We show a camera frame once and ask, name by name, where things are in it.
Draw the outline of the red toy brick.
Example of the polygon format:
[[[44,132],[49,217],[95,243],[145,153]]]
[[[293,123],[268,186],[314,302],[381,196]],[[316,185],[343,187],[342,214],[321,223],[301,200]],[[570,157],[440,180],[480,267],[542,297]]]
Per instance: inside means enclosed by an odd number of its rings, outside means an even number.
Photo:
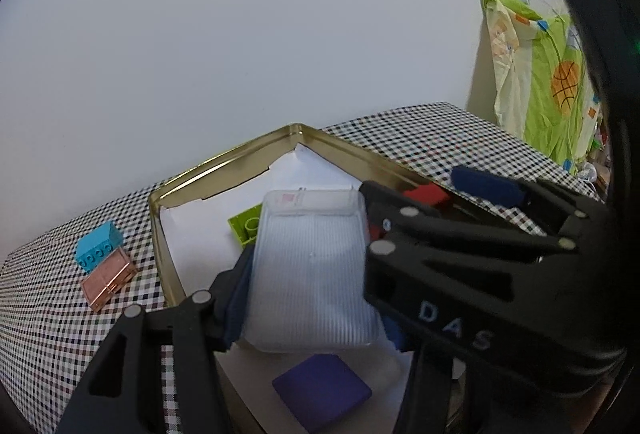
[[[390,218],[385,210],[399,211],[402,208],[416,208],[418,211],[440,217],[439,208],[449,202],[450,197],[442,188],[433,183],[420,185],[408,191],[395,191],[375,181],[365,181],[359,187],[366,204],[369,235],[371,240],[384,236],[391,228]]]

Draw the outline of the purple block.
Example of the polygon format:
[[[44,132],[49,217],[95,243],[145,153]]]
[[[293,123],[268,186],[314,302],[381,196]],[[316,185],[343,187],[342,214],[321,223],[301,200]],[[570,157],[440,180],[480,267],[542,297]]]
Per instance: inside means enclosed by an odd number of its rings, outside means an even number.
[[[320,433],[372,396],[370,386],[335,354],[316,354],[271,382],[307,433]]]

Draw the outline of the copper metal case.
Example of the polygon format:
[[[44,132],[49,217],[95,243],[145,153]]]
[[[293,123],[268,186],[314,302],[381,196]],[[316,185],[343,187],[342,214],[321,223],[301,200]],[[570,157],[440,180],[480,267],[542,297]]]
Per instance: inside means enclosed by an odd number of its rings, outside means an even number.
[[[81,281],[81,290],[93,312],[99,312],[137,274],[137,267],[122,248],[114,250]]]

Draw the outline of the clear plastic box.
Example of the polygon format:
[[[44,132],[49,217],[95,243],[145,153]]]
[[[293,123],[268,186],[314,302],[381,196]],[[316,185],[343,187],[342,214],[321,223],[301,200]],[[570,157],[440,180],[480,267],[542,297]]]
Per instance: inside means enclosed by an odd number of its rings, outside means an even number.
[[[363,298],[369,243],[356,189],[270,191],[262,201],[243,338],[267,353],[334,352],[378,339]]]

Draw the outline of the blue toy brick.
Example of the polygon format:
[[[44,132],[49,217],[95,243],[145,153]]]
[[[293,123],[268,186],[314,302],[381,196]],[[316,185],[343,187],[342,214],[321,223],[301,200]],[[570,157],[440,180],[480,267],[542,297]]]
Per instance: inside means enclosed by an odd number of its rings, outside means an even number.
[[[122,232],[113,222],[105,222],[78,240],[75,260],[89,274],[123,244]]]

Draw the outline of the green toy brick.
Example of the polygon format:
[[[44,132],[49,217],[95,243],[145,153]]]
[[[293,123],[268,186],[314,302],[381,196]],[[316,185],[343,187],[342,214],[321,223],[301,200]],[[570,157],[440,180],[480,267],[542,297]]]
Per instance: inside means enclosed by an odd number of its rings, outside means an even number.
[[[261,215],[262,205],[257,205],[228,218],[231,232],[241,248],[256,241]]]

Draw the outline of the clutter on side table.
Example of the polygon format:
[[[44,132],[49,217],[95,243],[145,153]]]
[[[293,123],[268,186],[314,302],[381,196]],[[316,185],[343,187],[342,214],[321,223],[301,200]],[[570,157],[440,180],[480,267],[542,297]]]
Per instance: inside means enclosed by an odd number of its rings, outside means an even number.
[[[611,180],[611,148],[608,138],[600,132],[593,136],[584,161],[578,165],[577,177],[588,182],[603,199],[608,195]]]

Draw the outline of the checkered tablecloth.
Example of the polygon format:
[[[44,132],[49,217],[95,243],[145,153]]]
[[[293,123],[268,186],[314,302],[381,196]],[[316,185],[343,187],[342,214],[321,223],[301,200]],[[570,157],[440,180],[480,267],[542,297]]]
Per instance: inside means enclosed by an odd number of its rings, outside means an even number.
[[[596,192],[495,124],[450,103],[406,106],[328,125],[326,133],[447,184],[465,163],[502,175]],[[36,433],[54,432],[91,356],[124,307],[166,302],[152,246],[152,186],[113,199],[11,252],[1,267],[1,383]],[[89,309],[74,260],[77,240],[113,222],[140,271],[99,313]]]

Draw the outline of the green patterned hanging cloth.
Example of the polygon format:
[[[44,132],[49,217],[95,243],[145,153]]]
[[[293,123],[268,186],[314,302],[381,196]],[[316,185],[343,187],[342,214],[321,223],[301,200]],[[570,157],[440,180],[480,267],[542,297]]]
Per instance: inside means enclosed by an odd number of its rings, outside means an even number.
[[[575,174],[601,118],[572,19],[544,17],[520,0],[480,0],[499,127]]]

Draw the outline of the white paper liner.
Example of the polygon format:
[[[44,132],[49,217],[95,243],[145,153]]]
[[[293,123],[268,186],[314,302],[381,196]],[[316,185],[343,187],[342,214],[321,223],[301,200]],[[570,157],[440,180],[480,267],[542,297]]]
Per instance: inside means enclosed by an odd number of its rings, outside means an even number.
[[[302,425],[273,380],[314,354],[334,353],[371,389],[337,433],[388,433],[407,382],[410,356],[384,336],[364,301],[369,240],[359,181],[297,146],[269,168],[222,193],[160,207],[160,224],[186,295],[208,287],[239,258],[230,220],[252,206],[262,214],[241,336],[218,356],[242,403],[269,433]]]

